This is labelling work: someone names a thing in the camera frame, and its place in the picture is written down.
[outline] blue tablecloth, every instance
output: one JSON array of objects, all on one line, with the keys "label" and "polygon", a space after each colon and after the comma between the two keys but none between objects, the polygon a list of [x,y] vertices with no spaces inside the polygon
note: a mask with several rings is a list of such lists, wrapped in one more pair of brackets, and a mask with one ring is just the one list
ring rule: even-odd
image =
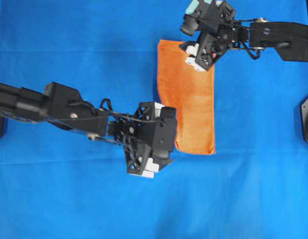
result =
[{"label": "blue tablecloth", "polygon": [[[304,0],[230,3],[237,19],[308,22]],[[134,112],[158,100],[159,40],[190,39],[179,31],[188,4],[1,0],[0,82],[43,92],[56,81]],[[217,154],[174,152],[153,180],[127,175],[118,146],[10,120],[0,239],[308,238],[307,96],[308,63],[283,62],[274,49],[258,61],[229,52],[216,65]]]}]

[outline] towel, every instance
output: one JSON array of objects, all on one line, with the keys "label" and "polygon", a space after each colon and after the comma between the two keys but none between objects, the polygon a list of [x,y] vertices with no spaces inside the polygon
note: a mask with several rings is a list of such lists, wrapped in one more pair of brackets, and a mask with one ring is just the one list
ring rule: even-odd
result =
[{"label": "towel", "polygon": [[176,147],[191,154],[214,154],[214,67],[197,72],[185,63],[182,42],[158,45],[158,92],[162,104],[177,108]]}]

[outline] cable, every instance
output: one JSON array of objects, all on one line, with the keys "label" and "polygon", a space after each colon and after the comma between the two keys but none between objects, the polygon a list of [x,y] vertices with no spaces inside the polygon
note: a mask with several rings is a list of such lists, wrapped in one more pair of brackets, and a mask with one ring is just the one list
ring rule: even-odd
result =
[{"label": "cable", "polygon": [[[242,25],[237,25],[237,24],[233,24],[233,23],[226,23],[226,22],[221,22],[221,21],[217,21],[217,20],[211,20],[211,19],[205,19],[205,18],[198,18],[198,20],[202,21],[202,22],[204,22],[204,21],[211,21],[211,22],[219,23],[221,25],[234,26],[234,27],[244,28],[244,29],[248,29],[248,30],[251,29],[248,26],[242,26]],[[263,29],[258,29],[258,28],[252,28],[252,30],[263,32]],[[301,41],[304,41],[304,42],[308,43],[307,39],[304,39],[304,38],[301,38],[301,37],[289,36],[289,35],[286,35],[286,34],[283,34],[283,33],[279,33],[279,32],[270,32],[270,33],[271,34],[275,34],[275,35],[279,35],[279,36],[290,37],[290,38],[301,40]]]},{"label": "cable", "polygon": [[243,45],[243,47],[244,47],[244,50],[247,51],[248,55],[249,55],[253,60],[258,60],[258,59],[260,58],[260,56],[261,56],[260,50],[257,50],[257,51],[256,51],[256,52],[257,52],[257,55],[255,56],[255,55],[253,55],[253,54],[251,53],[250,49],[247,47],[247,45],[246,45],[243,41],[241,41],[240,43],[242,43],[242,45]]},{"label": "cable", "polygon": [[[116,116],[116,117],[120,117],[120,118],[124,118],[124,119],[127,119],[127,120],[131,120],[131,121],[136,121],[136,122],[140,122],[140,123],[158,123],[158,122],[161,122],[161,123],[164,123],[163,121],[161,120],[142,120],[142,119],[135,119],[133,117],[129,117],[129,116],[126,116],[124,114],[119,114],[119,113],[116,113],[116,112],[111,112],[111,111],[106,111],[108,112],[108,115],[110,116]],[[103,118],[103,117],[108,117],[108,115],[104,115],[104,116],[95,116],[95,117],[87,117],[87,118],[74,118],[74,119],[69,119],[69,118],[64,118],[64,119],[58,119],[58,118],[55,118],[55,119],[47,119],[46,121],[48,122],[54,122],[54,121],[78,121],[78,120],[95,120],[97,118]]]}]

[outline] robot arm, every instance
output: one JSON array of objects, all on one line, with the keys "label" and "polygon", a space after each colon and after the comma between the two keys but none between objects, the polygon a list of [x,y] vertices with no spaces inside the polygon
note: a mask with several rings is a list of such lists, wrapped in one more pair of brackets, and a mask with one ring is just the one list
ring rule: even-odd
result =
[{"label": "robot arm", "polygon": [[90,140],[122,145],[130,174],[153,177],[172,162],[176,109],[155,102],[140,103],[133,115],[120,114],[113,111],[109,99],[96,109],[78,90],[58,83],[49,84],[44,94],[0,83],[0,126],[2,118],[46,121]]},{"label": "robot arm", "polygon": [[[196,42],[180,45],[189,55],[188,64],[197,71],[208,71],[228,50],[245,50],[256,60],[267,47],[275,48],[284,61],[308,62],[308,25],[264,18],[235,20],[235,14],[227,1],[191,2],[181,31],[189,36],[201,33]],[[244,22],[252,23],[247,27]]]}]

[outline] wire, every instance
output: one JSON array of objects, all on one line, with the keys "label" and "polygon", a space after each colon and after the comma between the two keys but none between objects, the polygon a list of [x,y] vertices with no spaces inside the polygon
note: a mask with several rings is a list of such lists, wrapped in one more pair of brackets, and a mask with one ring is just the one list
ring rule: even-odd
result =
[{"label": "wire", "polygon": [[[120,118],[124,118],[124,119],[127,119],[127,120],[131,120],[131,121],[136,121],[136,122],[140,122],[140,123],[158,123],[158,122],[161,122],[161,123],[164,123],[163,121],[161,120],[142,120],[142,119],[135,119],[133,117],[130,117],[130,116],[126,116],[124,114],[119,114],[119,113],[116,113],[116,112],[111,112],[111,111],[106,111],[108,113],[108,115],[110,116],[116,116],[116,117],[120,117]],[[69,119],[69,118],[64,118],[64,119],[58,119],[58,118],[55,118],[55,119],[46,119],[46,121],[48,122],[54,122],[54,121],[82,121],[82,120],[95,120],[97,118],[105,118],[105,117],[108,117],[108,115],[104,115],[104,116],[95,116],[95,117],[87,117],[87,118],[73,118],[73,119]]]},{"label": "wire", "polygon": [[[211,19],[205,19],[205,18],[198,18],[198,20],[202,21],[202,22],[204,22],[204,21],[211,21],[211,22],[219,23],[221,25],[234,26],[234,27],[244,28],[244,29],[248,29],[248,30],[251,29],[248,26],[242,26],[242,25],[237,25],[237,24],[233,24],[233,23],[226,23],[226,22],[221,22],[221,21],[217,21],[217,20],[211,20]],[[258,28],[252,28],[252,30],[263,32],[263,29],[258,29]],[[271,34],[275,34],[275,35],[279,35],[279,36],[290,37],[292,39],[297,39],[297,40],[301,40],[301,41],[304,41],[304,42],[308,43],[307,39],[304,39],[304,38],[301,38],[301,37],[289,36],[289,35],[286,35],[286,34],[283,34],[283,33],[279,33],[279,32],[270,32],[270,33]]]}]

